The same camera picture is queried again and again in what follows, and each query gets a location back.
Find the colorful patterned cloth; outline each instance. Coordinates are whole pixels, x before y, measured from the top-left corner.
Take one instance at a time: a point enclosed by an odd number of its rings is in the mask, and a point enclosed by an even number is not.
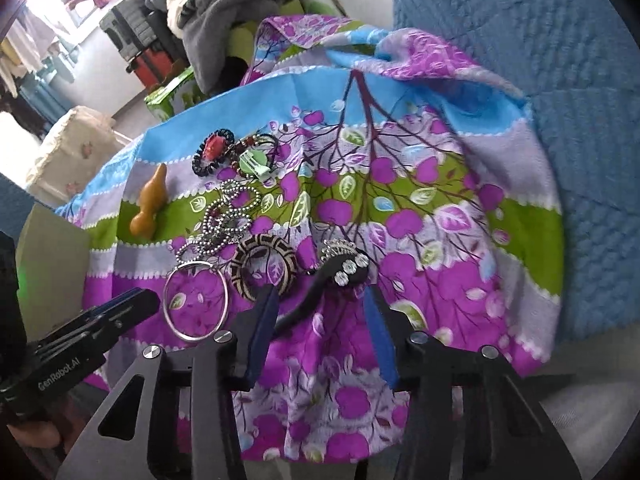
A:
[[[160,293],[174,251],[197,235],[220,181],[240,179],[231,168],[200,179],[191,156],[217,128],[239,137],[263,129],[281,144],[273,178],[252,184],[264,195],[253,234],[284,237],[303,268],[316,263],[324,238],[348,238],[370,255],[371,281],[414,326],[458,348],[495,345],[520,373],[549,357],[561,216],[518,89],[421,30],[325,16],[265,20],[245,79],[252,83],[149,130],[65,209],[92,234],[85,306],[132,286]],[[160,162],[170,203],[145,244],[128,225]],[[225,248],[222,260],[233,252]],[[274,261],[254,278],[275,282],[281,273]],[[311,279],[296,279],[281,313]],[[169,289],[184,332],[216,323],[223,289],[214,275],[176,276]],[[232,289],[231,315],[249,307]],[[151,342],[184,347],[158,314],[113,348],[100,376],[113,384]],[[312,319],[272,343],[255,388],[234,394],[243,457],[362,459],[400,440],[407,401],[380,378],[362,289],[328,288]],[[180,428],[187,438],[186,420]]]

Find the wooden gourd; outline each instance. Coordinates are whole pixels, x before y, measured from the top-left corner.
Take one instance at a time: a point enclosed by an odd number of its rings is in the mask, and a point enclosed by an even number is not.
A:
[[[140,190],[140,213],[135,215],[129,224],[129,231],[135,237],[151,241],[156,232],[156,213],[167,202],[166,164],[156,169],[154,176]]]

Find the green box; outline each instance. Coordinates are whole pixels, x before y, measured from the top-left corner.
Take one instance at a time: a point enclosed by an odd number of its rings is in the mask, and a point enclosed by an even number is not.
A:
[[[146,107],[159,121],[167,119],[191,108],[207,99],[196,83],[193,66],[174,77],[167,86],[151,92],[145,97]]]

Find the blue quilt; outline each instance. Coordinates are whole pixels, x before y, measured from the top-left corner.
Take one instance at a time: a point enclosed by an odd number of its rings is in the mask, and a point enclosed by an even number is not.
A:
[[[532,101],[564,208],[558,341],[640,320],[640,50],[608,0],[395,0]]]

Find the red gemstone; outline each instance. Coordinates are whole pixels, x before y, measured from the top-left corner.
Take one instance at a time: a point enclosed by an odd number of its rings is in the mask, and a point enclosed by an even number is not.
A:
[[[225,151],[225,139],[212,135],[207,139],[202,150],[202,158],[206,161],[216,160]]]

